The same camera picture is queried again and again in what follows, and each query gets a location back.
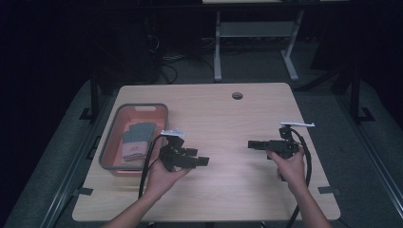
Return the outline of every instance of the red plastic bin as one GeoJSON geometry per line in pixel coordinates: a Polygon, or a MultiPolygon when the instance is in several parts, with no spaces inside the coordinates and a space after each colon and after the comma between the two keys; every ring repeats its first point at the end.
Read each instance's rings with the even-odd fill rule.
{"type": "MultiPolygon", "coordinates": [[[[151,122],[156,124],[153,139],[165,130],[168,108],[165,104],[123,104],[118,108],[103,145],[99,164],[117,177],[141,176],[142,166],[122,164],[122,134],[132,124],[151,122]]],[[[158,158],[163,139],[159,138],[154,146],[151,161],[158,158]]]]}

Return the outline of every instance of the table top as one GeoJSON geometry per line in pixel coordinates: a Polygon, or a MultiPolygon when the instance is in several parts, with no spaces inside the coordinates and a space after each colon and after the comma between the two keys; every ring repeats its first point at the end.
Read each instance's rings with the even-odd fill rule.
{"type": "MultiPolygon", "coordinates": [[[[121,88],[100,140],[85,188],[73,218],[110,220],[137,199],[140,178],[114,177],[98,163],[102,145],[116,110],[123,104],[162,103],[169,109],[168,128],[186,132],[183,147],[197,148],[209,157],[179,180],[148,213],[144,221],[287,220],[296,201],[287,183],[277,180],[277,167],[264,151],[247,148],[248,141],[280,140],[280,122],[304,120],[287,84],[136,85],[121,88]],[[243,95],[232,98],[234,92],[243,95]]],[[[328,219],[340,212],[308,130],[299,127],[312,153],[310,191],[328,219]]]]}

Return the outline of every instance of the human hand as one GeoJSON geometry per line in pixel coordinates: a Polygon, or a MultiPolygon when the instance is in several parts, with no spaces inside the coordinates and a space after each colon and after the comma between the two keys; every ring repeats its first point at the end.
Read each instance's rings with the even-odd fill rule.
{"type": "Polygon", "coordinates": [[[191,169],[168,172],[161,160],[156,160],[148,171],[148,182],[144,196],[159,200],[180,178],[188,174],[191,169]]]}
{"type": "Polygon", "coordinates": [[[278,166],[278,178],[285,178],[288,182],[288,188],[293,194],[302,187],[306,188],[305,163],[303,161],[305,152],[302,147],[299,147],[298,152],[287,160],[280,157],[274,151],[268,150],[266,153],[278,166]]]}

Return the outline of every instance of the left hand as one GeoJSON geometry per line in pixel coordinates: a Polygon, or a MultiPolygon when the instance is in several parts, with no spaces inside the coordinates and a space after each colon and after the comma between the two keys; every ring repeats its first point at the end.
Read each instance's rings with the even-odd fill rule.
{"type": "Polygon", "coordinates": [[[191,169],[168,172],[163,162],[156,160],[148,171],[148,183],[144,195],[159,200],[180,178],[188,174],[191,169]]]}

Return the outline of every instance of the dark background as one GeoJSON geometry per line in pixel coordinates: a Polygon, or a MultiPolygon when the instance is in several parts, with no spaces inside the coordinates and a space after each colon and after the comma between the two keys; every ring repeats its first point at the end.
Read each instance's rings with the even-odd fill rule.
{"type": "MultiPolygon", "coordinates": [[[[402,3],[364,2],[330,13],[323,13],[322,8],[308,10],[298,39],[314,36],[320,41],[315,68],[331,70],[346,62],[355,63],[361,78],[375,88],[403,127],[402,3]]],[[[147,39],[142,39],[147,33],[158,33],[163,44],[182,48],[197,45],[200,37],[214,36],[214,29],[208,26],[215,21],[211,11],[188,12],[187,20],[171,12],[159,12],[149,27],[143,27],[143,13],[148,12],[86,8],[99,7],[100,1],[79,4],[60,0],[0,2],[0,225],[18,200],[74,95],[94,71],[102,71],[104,93],[125,84],[152,84],[158,75],[151,68],[158,64],[158,56],[147,52],[147,39]],[[134,32],[128,39],[134,43],[124,39],[124,31],[134,32]],[[128,52],[127,47],[136,54],[128,52]],[[137,65],[122,65],[133,63],[133,58],[137,65]]]]}

